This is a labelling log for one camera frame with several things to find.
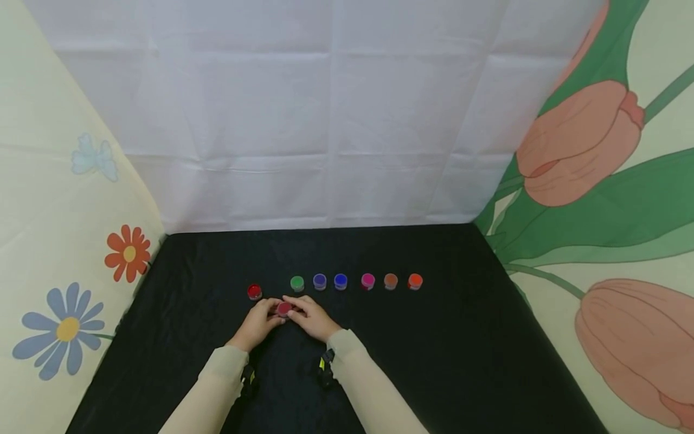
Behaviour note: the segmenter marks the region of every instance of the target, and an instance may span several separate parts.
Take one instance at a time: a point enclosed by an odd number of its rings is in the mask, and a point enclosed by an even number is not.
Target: sleeve
[[[328,340],[332,374],[342,385],[366,434],[428,434],[403,397],[350,330]]]
[[[219,434],[241,395],[241,374],[247,364],[245,351],[232,346],[215,349],[159,434]]]

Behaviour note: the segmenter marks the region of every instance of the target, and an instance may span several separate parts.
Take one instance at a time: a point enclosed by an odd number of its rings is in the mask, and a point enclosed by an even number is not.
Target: blue flower
[[[77,374],[82,366],[81,344],[93,350],[101,346],[97,336],[85,331],[97,331],[104,327],[103,321],[92,319],[103,310],[103,303],[97,303],[87,311],[92,292],[84,291],[78,300],[79,291],[80,285],[77,282],[70,284],[65,292],[65,303],[62,301],[62,292],[58,288],[48,292],[46,296],[48,306],[59,322],[36,312],[29,312],[22,317],[22,324],[25,327],[46,333],[21,341],[12,350],[12,356],[25,360],[45,349],[46,351],[34,362],[35,367],[43,366],[39,372],[39,378],[42,380],[47,381],[56,376],[66,353],[67,373]]]

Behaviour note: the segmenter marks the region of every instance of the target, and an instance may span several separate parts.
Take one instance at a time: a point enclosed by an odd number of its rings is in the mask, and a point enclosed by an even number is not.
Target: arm
[[[241,373],[247,363],[248,353],[236,347],[214,350],[159,434],[218,434],[241,395]]]
[[[302,310],[290,311],[289,318],[335,351],[332,374],[345,390],[367,434],[428,434],[352,331],[340,327],[309,296],[284,299]]]
[[[427,434],[386,374],[350,330],[328,340],[335,351],[332,373],[342,385],[367,434]]]
[[[231,406],[241,395],[241,374],[248,353],[270,331],[284,324],[277,299],[258,301],[224,347],[214,350],[197,382],[178,404],[159,434],[219,434]]]

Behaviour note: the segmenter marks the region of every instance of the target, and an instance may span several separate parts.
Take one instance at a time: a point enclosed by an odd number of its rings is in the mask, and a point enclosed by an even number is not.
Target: pink tulip
[[[599,282],[576,314],[588,359],[629,407],[694,434],[694,299],[653,283]]]
[[[641,139],[644,112],[636,102],[622,83],[601,81],[535,119],[516,152],[530,197],[563,206],[617,170]]]

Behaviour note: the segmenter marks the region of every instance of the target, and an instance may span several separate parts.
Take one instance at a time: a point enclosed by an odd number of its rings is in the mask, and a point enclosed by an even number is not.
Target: left hand
[[[250,353],[273,328],[285,323],[284,318],[275,314],[275,308],[281,302],[278,299],[258,301],[248,312],[244,323],[241,324],[234,337],[226,344]]]

